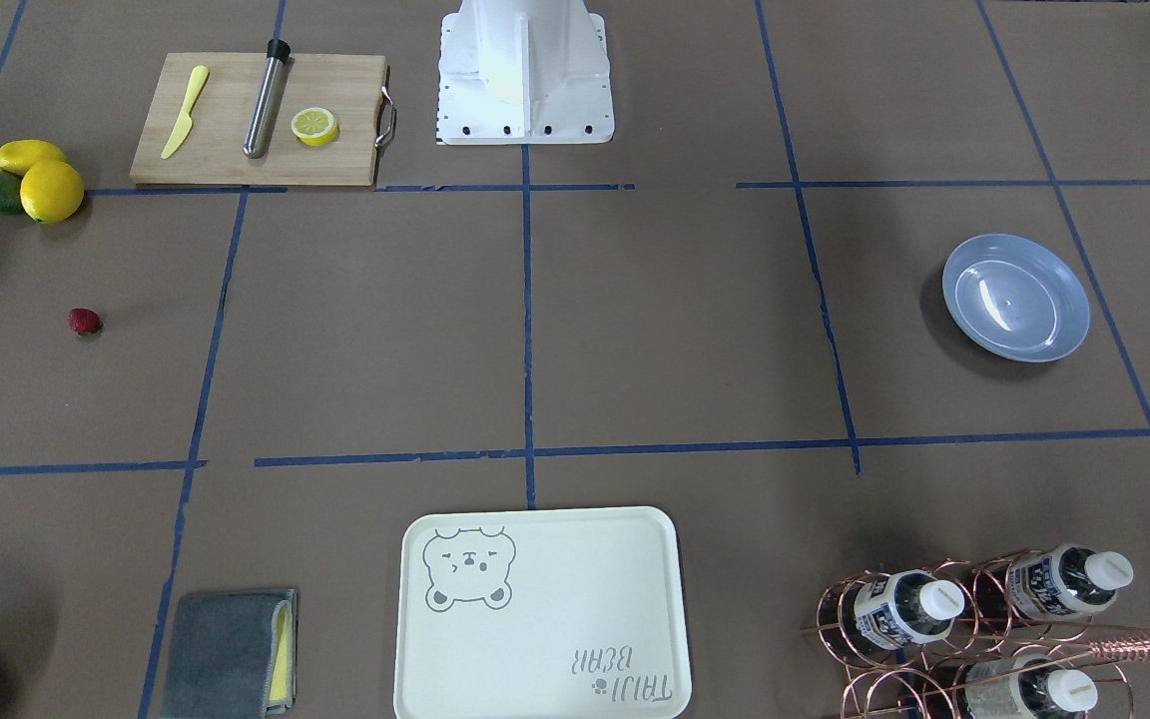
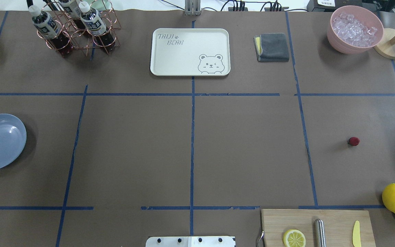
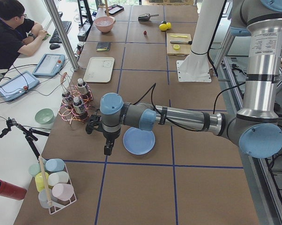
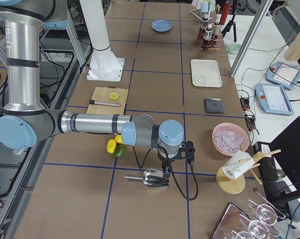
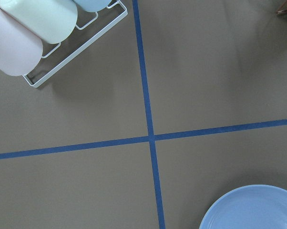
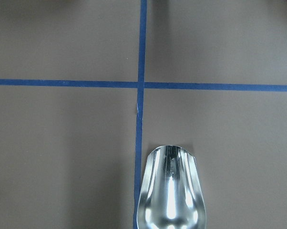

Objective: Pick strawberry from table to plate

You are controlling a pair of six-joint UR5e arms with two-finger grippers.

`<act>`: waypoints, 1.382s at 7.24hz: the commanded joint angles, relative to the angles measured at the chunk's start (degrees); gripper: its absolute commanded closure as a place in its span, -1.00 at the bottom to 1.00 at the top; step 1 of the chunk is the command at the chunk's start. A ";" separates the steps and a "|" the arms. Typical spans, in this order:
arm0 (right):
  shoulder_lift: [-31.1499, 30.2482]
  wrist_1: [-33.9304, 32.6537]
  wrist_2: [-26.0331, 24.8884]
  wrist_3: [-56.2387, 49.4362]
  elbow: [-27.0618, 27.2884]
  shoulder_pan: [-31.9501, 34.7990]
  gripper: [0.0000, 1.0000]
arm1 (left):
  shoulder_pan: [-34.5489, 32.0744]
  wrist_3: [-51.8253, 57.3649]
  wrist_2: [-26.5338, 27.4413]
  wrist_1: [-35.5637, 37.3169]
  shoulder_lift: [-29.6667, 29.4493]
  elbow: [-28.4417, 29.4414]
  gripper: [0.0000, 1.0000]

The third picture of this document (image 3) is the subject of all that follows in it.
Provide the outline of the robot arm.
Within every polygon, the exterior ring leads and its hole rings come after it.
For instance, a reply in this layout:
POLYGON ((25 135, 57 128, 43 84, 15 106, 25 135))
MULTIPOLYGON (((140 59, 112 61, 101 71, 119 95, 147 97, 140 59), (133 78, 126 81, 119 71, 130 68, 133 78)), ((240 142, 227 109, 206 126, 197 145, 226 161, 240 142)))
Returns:
POLYGON ((255 158, 282 149, 282 131, 274 111, 282 57, 282 0, 235 0, 232 35, 250 36, 245 92, 236 115, 206 113, 147 103, 125 103, 116 93, 100 100, 99 129, 106 138, 104 154, 111 155, 122 125, 152 130, 155 123, 171 123, 194 132, 212 132, 255 158))

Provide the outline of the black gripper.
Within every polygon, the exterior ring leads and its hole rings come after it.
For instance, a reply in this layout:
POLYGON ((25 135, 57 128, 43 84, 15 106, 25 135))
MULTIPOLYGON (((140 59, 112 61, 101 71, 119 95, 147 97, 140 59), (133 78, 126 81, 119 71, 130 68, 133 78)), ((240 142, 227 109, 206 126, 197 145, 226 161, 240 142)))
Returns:
POLYGON ((120 131, 116 132, 103 132, 104 137, 106 138, 106 144, 104 146, 104 154, 111 155, 112 153, 112 146, 115 143, 115 140, 120 136, 120 131))

